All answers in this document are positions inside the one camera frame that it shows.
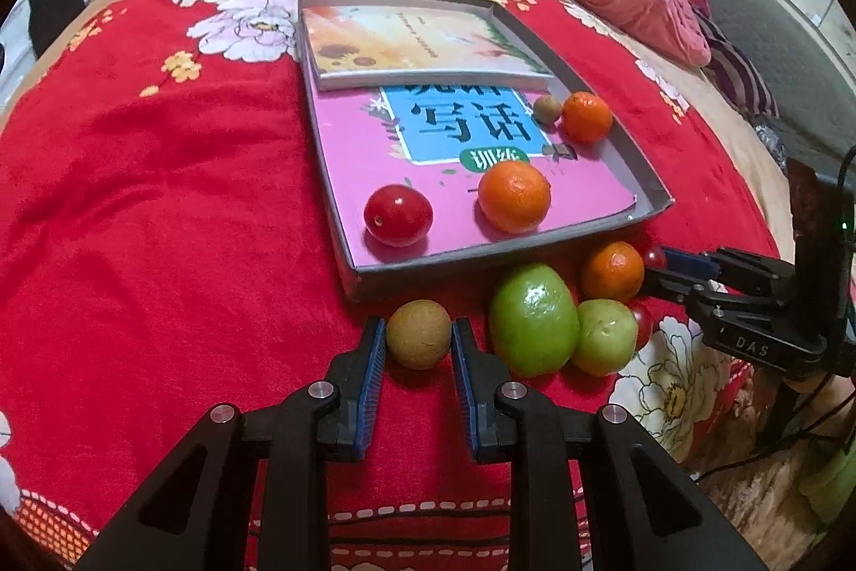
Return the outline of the grey shallow box tray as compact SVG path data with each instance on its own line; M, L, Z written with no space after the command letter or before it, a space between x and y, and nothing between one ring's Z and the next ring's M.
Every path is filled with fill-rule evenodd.
M297 49L342 287L353 299L647 222L672 194L621 125L576 145L534 115L580 92L577 72L486 0L297 0ZM477 203L491 166L552 187L534 231Z

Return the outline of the beige bed sheet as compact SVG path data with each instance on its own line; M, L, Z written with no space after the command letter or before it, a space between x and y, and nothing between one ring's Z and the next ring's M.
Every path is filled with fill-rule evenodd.
M94 0L2 121L2 285L87 268L328 275L334 252L285 33L200 43L277 0ZM573 0L492 0L607 97L675 196L644 235L791 255L785 177L713 84Z

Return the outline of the red tomato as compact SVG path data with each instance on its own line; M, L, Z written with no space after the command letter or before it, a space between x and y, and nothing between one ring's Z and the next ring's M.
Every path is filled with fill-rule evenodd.
M648 307L640 300L633 300L628 309L631 310L637 323L636 351L640 352L650 342L653 335L653 315Z
M377 242L406 248L424 239L434 221L428 199L415 188L380 187L364 206L364 223Z
M648 268L666 268L667 258L664 249L660 245L651 243L644 248L640 255L643 257L644 264Z

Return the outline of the small brown longan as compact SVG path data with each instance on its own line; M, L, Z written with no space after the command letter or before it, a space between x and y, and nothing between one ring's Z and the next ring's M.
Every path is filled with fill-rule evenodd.
M534 119L544 126L554 125L562 117L563 103L551 94L543 94L532 103Z

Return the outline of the large green mango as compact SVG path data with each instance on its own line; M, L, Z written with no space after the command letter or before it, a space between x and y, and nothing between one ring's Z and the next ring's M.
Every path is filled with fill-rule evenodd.
M514 374L536 378L562 370L580 335L569 287L546 264L516 268L496 288L489 333L495 354Z

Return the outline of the black bag on floor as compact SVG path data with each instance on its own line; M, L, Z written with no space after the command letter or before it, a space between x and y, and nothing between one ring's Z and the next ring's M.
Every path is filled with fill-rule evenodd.
M29 37L38 58L84 7L84 0L29 0Z

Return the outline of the brown kiwi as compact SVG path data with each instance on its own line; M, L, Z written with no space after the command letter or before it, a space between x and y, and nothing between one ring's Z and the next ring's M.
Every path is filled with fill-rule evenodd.
M387 322L386 344L400 365L410 370L429 370L450 350L450 316L435 301L409 301Z

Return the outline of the round green fruit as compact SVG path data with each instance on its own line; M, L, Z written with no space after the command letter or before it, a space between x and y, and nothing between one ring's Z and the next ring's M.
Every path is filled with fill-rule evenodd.
M577 307L580 335L571 364L593 377L618 372L636 352L637 320L617 300L586 300Z

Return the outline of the grey headboard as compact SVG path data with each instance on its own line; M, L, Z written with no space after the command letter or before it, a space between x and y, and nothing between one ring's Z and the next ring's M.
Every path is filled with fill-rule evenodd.
M779 0L708 0L714 23L756 66L778 101L766 117L785 152L834 176L854 144L854 88L807 23Z

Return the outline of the sunflower cover book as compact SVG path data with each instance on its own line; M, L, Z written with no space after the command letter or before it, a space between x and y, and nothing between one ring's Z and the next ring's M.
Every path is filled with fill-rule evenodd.
M491 16L451 7L309 6L308 58L322 90L489 86L542 90L550 71Z

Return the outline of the orange tangerine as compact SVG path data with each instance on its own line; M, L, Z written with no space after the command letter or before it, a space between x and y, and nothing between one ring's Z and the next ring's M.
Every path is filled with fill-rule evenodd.
M571 93L564 100L562 131L571 142L593 145L608 136L614 116L612 111L596 94Z
M628 301L640 293L643 258L624 240L599 246L585 258L579 272L579 290L585 299Z
M511 235L537 229L552 205L552 186L535 166L503 161L481 176L477 201L493 227Z

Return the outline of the red floral blanket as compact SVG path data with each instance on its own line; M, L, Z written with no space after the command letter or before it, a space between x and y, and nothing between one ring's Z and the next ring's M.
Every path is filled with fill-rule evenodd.
M277 405L418 297L483 336L502 272L342 294L299 66L222 42L280 0L113 0L45 54L2 133L2 506L73 565L219 401ZM611 104L676 203L628 239L778 256L692 107L560 0L493 0ZM334 569L505 569L508 468L473 464L450 362L389 362L369 456L330 469Z

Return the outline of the pink Chinese workbook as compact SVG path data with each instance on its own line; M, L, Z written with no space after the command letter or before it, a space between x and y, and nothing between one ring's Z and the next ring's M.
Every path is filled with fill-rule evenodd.
M542 127L528 94L491 87L399 87L310 93L316 143L338 239L348 264L370 268L418 256L472 250L505 236L483 219L477 186L503 161L526 161L552 186L538 229L547 233L631 210L636 195L598 146L566 142ZM365 229L364 206L380 187L415 188L434 221L410 248L381 245Z

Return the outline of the striped dark pillow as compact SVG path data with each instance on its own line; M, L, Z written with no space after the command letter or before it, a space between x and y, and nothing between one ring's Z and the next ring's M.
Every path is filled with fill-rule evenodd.
M725 100L746 119L778 117L779 106L750 58L707 16L697 14L711 61L702 68Z

